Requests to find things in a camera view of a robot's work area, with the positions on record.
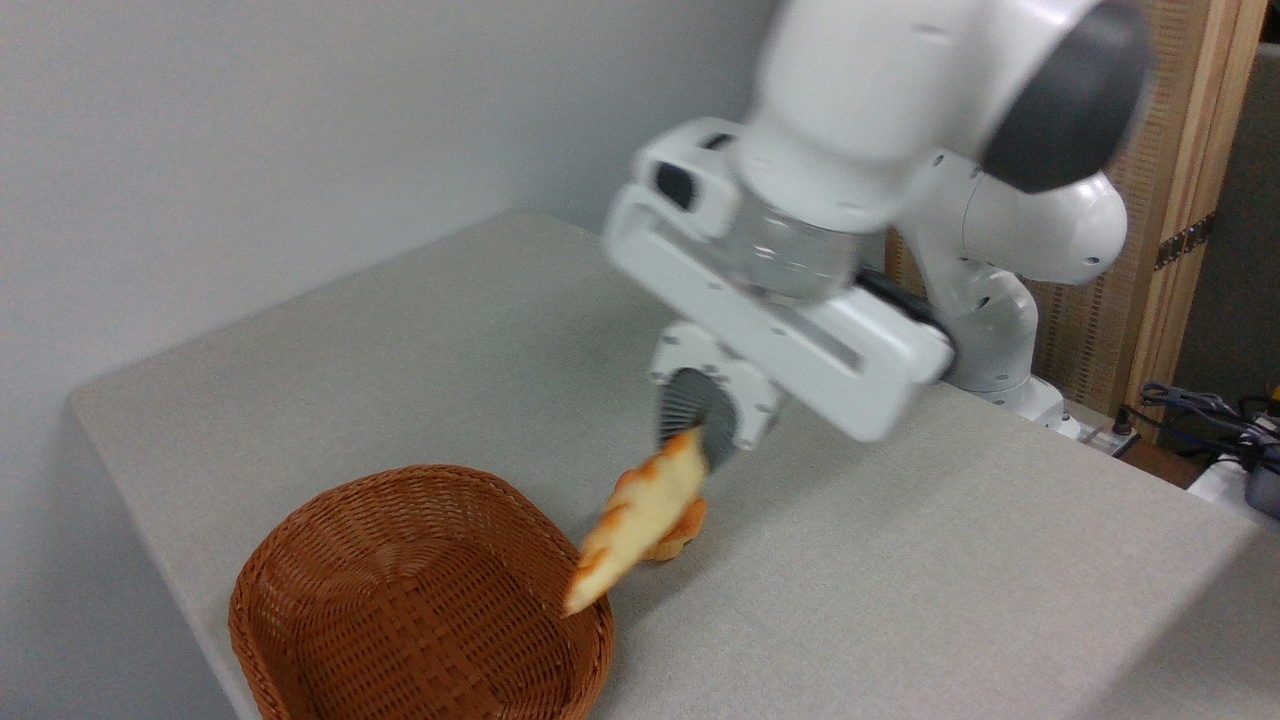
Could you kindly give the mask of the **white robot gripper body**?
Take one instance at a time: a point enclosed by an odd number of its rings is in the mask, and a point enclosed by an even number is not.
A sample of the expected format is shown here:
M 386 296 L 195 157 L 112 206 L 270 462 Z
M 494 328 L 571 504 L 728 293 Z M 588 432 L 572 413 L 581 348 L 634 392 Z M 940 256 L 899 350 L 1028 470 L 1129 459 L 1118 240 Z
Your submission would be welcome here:
M 735 173 L 737 124 L 700 118 L 641 147 L 603 240 L 609 260 L 846 436 L 884 438 L 956 347 L 925 304 L 864 266 L 874 236 L 780 215 Z

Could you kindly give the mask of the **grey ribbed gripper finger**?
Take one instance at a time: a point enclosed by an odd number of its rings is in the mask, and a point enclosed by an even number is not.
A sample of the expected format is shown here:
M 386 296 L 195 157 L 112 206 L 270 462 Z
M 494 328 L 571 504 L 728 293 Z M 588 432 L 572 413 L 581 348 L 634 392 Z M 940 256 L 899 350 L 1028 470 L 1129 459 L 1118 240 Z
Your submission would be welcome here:
M 692 323 L 675 322 L 660 332 L 649 366 L 649 377 L 659 386 L 658 448 L 695 427 L 701 429 L 705 451 L 723 448 L 723 393 L 716 380 L 717 351 L 714 340 Z
M 700 365 L 708 389 L 700 411 L 701 447 L 712 471 L 760 445 L 776 424 L 785 392 L 741 357 Z

